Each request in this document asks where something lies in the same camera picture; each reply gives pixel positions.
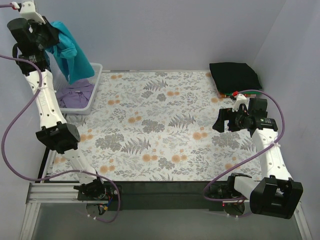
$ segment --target floral tablecloth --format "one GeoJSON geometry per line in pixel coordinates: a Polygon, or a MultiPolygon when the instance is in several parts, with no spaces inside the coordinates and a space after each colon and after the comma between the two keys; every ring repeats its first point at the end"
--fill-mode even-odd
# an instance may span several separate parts
{"type": "MultiPolygon", "coordinates": [[[[246,130],[212,130],[219,109],[232,105],[217,98],[209,72],[110,72],[101,75],[91,114],[67,121],[78,127],[89,163],[112,180],[208,181],[256,153],[246,130]]],[[[70,169],[57,154],[52,172],[70,169]]],[[[257,159],[236,172],[261,178],[257,159]]]]}

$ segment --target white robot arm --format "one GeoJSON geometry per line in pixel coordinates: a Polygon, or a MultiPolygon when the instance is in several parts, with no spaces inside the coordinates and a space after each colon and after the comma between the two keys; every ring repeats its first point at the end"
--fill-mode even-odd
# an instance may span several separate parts
{"type": "MultiPolygon", "coordinates": [[[[39,141],[50,150],[63,155],[75,170],[96,174],[84,154],[79,149],[80,135],[77,128],[67,123],[63,117],[53,86],[53,75],[50,72],[49,58],[45,49],[59,43],[59,31],[52,27],[44,16],[36,12],[33,1],[12,2],[23,18],[11,20],[7,27],[17,41],[13,47],[13,57],[33,62],[41,70],[42,86],[36,97],[40,117],[41,131],[36,133],[39,141]]],[[[33,94],[39,89],[40,76],[29,64],[17,62],[33,94]]],[[[106,189],[100,178],[85,173],[77,173],[81,186],[75,187],[87,197],[101,199],[106,189]]]]}
{"type": "Polygon", "coordinates": [[[254,214],[289,219],[302,196],[302,184],[293,181],[284,163],[280,145],[274,143],[278,137],[278,127],[274,119],[267,117],[267,100],[251,98],[248,109],[245,102],[245,96],[239,94],[233,108],[219,110],[218,120],[212,128],[223,133],[225,121],[229,121],[229,131],[247,129],[250,132],[257,152],[272,144],[274,146],[259,157],[261,181],[254,181],[241,173],[232,173],[228,177],[228,188],[233,191],[233,196],[243,195],[249,199],[254,214]]]}

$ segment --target teal shirt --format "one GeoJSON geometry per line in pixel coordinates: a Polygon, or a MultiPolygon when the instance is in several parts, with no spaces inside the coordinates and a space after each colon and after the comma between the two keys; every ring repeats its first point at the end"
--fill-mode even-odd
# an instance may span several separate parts
{"type": "Polygon", "coordinates": [[[73,84],[77,80],[94,76],[94,69],[67,27],[60,21],[51,22],[51,25],[60,31],[60,43],[46,51],[53,54],[65,79],[73,84]]]}

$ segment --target folded black fabric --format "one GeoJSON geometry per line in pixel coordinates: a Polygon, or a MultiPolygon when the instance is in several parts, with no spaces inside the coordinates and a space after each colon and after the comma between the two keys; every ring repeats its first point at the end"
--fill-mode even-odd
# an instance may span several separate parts
{"type": "Polygon", "coordinates": [[[246,63],[210,63],[210,71],[216,88],[221,93],[262,89],[258,75],[246,63]]]}

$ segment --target orange flower print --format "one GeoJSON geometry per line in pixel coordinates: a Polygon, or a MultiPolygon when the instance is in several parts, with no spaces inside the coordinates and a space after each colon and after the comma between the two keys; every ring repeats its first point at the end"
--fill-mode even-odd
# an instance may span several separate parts
{"type": "Polygon", "coordinates": [[[145,163],[150,162],[150,159],[151,159],[151,157],[150,157],[149,154],[145,154],[145,155],[142,156],[142,160],[143,160],[145,163]]]}
{"type": "Polygon", "coordinates": [[[108,167],[106,165],[103,165],[100,167],[100,173],[106,174],[108,172],[108,167]]]}
{"type": "Polygon", "coordinates": [[[232,164],[231,163],[227,163],[226,165],[224,165],[225,169],[228,170],[230,168],[232,168],[232,164]]]}
{"type": "Polygon", "coordinates": [[[193,139],[195,139],[195,140],[201,139],[201,133],[199,133],[199,132],[195,132],[192,136],[193,136],[193,139]]]}
{"type": "Polygon", "coordinates": [[[173,163],[177,164],[177,163],[180,162],[180,156],[179,155],[174,155],[174,156],[172,156],[171,160],[172,160],[173,163]]]}
{"type": "Polygon", "coordinates": [[[87,135],[81,134],[81,135],[80,135],[80,139],[81,139],[81,140],[80,140],[81,142],[84,142],[85,140],[87,140],[87,135]]]}
{"type": "Polygon", "coordinates": [[[134,124],[135,122],[136,122],[136,119],[134,117],[130,117],[128,119],[128,123],[130,123],[130,124],[134,124]]]}
{"type": "Polygon", "coordinates": [[[216,98],[216,97],[211,98],[211,102],[212,103],[217,103],[218,102],[218,98],[216,98]]]}
{"type": "Polygon", "coordinates": [[[57,156],[57,157],[54,159],[53,164],[58,164],[58,163],[60,163],[60,157],[57,156]]]}
{"type": "Polygon", "coordinates": [[[111,105],[113,105],[113,104],[115,104],[115,101],[114,101],[114,100],[109,100],[109,101],[108,101],[108,105],[111,106],[111,105]]]}

